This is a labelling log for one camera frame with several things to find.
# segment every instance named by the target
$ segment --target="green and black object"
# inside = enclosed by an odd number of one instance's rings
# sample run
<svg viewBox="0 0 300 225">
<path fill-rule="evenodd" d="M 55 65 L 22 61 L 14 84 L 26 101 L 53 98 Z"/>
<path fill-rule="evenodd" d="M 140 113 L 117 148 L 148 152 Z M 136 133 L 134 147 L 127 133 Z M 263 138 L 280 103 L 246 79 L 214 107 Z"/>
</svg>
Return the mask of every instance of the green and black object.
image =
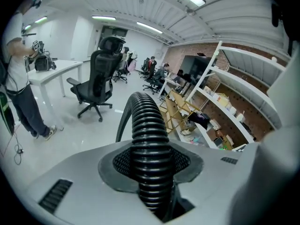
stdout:
<svg viewBox="0 0 300 225">
<path fill-rule="evenodd" d="M 8 131 L 13 135 L 15 132 L 15 120 L 9 107 L 8 99 L 3 92 L 0 92 L 0 113 Z"/>
</svg>

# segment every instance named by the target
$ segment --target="television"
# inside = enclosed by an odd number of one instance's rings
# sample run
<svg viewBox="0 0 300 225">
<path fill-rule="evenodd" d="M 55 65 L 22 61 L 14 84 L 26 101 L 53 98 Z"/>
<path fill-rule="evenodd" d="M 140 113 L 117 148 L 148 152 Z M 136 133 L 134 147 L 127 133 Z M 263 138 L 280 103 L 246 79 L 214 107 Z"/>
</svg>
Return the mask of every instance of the television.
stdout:
<svg viewBox="0 0 300 225">
<path fill-rule="evenodd" d="M 183 71 L 183 75 L 181 76 L 184 80 L 189 82 L 192 85 L 196 85 L 207 68 L 211 58 L 205 56 L 185 56 L 180 70 Z M 217 59 L 213 62 L 212 66 L 215 66 Z M 204 87 L 204 84 L 208 77 L 206 77 L 201 86 Z"/>
</svg>

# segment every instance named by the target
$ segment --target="black flexible tube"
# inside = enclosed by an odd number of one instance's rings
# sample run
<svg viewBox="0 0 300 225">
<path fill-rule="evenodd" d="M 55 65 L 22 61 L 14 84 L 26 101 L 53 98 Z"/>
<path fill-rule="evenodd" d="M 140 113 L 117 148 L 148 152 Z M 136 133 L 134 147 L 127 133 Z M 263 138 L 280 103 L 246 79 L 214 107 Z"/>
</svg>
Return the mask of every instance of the black flexible tube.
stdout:
<svg viewBox="0 0 300 225">
<path fill-rule="evenodd" d="M 139 182 L 139 197 L 162 218 L 171 200 L 174 162 L 162 115 L 146 93 L 133 93 L 119 124 L 116 142 L 132 115 L 130 177 Z"/>
</svg>

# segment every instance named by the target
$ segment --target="white floor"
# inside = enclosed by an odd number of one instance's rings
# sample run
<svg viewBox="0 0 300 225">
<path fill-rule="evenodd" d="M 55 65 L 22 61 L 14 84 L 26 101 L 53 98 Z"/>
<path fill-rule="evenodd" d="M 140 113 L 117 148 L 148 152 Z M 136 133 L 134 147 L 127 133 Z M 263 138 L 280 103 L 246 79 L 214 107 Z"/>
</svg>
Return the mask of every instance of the white floor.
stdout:
<svg viewBox="0 0 300 225">
<path fill-rule="evenodd" d="M 82 68 L 82 78 L 88 80 L 90 76 L 90 63 L 85 63 Z M 62 97 L 58 80 L 53 80 L 47 84 L 47 92 L 56 110 L 57 115 L 64 123 L 64 130 L 57 131 L 49 140 L 39 137 L 33 139 L 25 128 L 20 125 L 17 130 L 17 138 L 23 146 L 22 162 L 16 165 L 14 162 L 16 139 L 13 137 L 11 142 L 1 145 L 1 151 L 6 149 L 4 157 L 0 159 L 0 166 L 12 186 L 18 189 L 26 189 L 26 187 L 38 176 L 42 175 L 50 168 L 58 164 L 65 158 L 97 147 L 106 146 L 114 143 L 123 111 L 129 96 L 136 92 L 143 92 L 143 84 L 146 82 L 140 78 L 137 71 L 128 75 L 128 84 L 124 81 L 113 82 L 112 97 L 107 101 L 113 104 L 113 108 L 108 106 L 100 107 L 99 110 L 103 116 L 103 122 L 98 122 L 98 114 L 94 109 L 85 112 L 80 119 L 77 114 L 86 106 L 80 105 L 76 96 L 70 91 L 71 85 L 66 82 L 68 77 L 77 79 L 77 70 L 70 71 L 63 75 L 66 97 Z M 40 91 L 37 87 L 31 87 L 36 97 L 44 123 L 48 126 L 53 124 L 51 116 L 43 104 Z M 146 90 L 157 104 L 157 93 L 152 95 Z M 14 107 L 10 103 L 13 110 L 15 120 L 18 120 Z M 129 119 L 124 130 L 122 140 L 131 139 L 131 119 Z"/>
</svg>

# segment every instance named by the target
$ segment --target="desk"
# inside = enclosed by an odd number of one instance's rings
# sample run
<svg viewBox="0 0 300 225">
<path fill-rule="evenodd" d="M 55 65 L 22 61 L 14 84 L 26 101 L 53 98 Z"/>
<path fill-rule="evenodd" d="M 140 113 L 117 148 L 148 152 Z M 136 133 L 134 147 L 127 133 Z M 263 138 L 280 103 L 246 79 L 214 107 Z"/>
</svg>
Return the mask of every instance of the desk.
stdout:
<svg viewBox="0 0 300 225">
<path fill-rule="evenodd" d="M 174 82 L 173 80 L 171 80 L 170 78 L 168 77 L 165 77 L 165 82 L 164 82 L 164 85 L 162 86 L 161 90 L 159 91 L 159 94 L 158 94 L 158 97 L 157 98 L 160 98 L 163 90 L 165 89 L 165 86 L 167 85 L 167 83 L 170 83 L 170 84 L 173 84 L 173 85 L 178 85 L 176 82 Z"/>
<path fill-rule="evenodd" d="M 45 105 L 54 118 L 55 124 L 62 131 L 64 129 L 61 120 L 56 116 L 54 108 L 51 105 L 50 99 L 47 94 L 46 84 L 49 83 L 56 77 L 60 79 L 60 89 L 62 96 L 65 97 L 65 89 L 62 81 L 62 74 L 77 68 L 78 69 L 78 81 L 82 81 L 82 64 L 83 62 L 78 61 L 68 61 L 68 60 L 57 60 L 55 61 L 57 68 L 55 70 L 50 69 L 49 71 L 37 72 L 32 70 L 28 72 L 28 80 L 31 85 L 38 86 L 41 90 L 42 98 Z"/>
</svg>

